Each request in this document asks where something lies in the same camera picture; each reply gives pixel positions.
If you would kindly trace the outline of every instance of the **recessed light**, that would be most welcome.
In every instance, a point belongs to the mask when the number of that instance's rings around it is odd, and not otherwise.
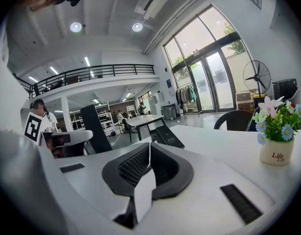
[[[82,25],[79,22],[72,23],[70,25],[70,30],[72,32],[79,32],[80,30],[82,30]]]
[[[28,78],[32,79],[35,83],[38,83],[38,81],[35,78],[32,78],[31,76],[29,76]]]
[[[138,31],[141,31],[143,29],[143,25],[141,23],[135,23],[133,26],[132,26],[132,29],[135,31],[135,32],[138,32]]]
[[[91,66],[91,65],[90,65],[90,62],[88,61],[88,58],[87,58],[87,57],[84,57],[84,59],[85,59],[85,62],[86,62],[86,64],[87,64],[87,66]]]
[[[53,67],[50,67],[50,69],[51,69],[56,75],[59,74]]]

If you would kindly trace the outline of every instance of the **pillar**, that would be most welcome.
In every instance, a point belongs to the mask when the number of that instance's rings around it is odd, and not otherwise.
[[[67,131],[73,131],[73,127],[71,124],[71,118],[70,118],[70,112],[69,112],[69,105],[68,105],[68,99],[66,96],[63,96],[61,98],[61,107],[63,111],[63,119],[64,123],[66,125]]]

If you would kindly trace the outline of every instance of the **standing fan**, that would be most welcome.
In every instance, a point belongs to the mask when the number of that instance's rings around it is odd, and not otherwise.
[[[262,62],[252,60],[248,62],[243,70],[243,80],[249,91],[255,94],[265,93],[271,83],[271,77],[268,68]]]

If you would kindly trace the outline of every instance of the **white pot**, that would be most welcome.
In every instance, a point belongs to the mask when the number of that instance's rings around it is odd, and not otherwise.
[[[289,142],[276,142],[267,139],[260,148],[260,159],[268,165],[283,166],[290,163],[294,139]]]

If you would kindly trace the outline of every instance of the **black railing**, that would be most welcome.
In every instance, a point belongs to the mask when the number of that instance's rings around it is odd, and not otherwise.
[[[18,78],[19,82],[29,92],[29,98],[65,85],[82,81],[124,75],[155,74],[154,65],[124,64],[124,65],[97,65],[79,68],[51,76],[36,84],[29,84]]]

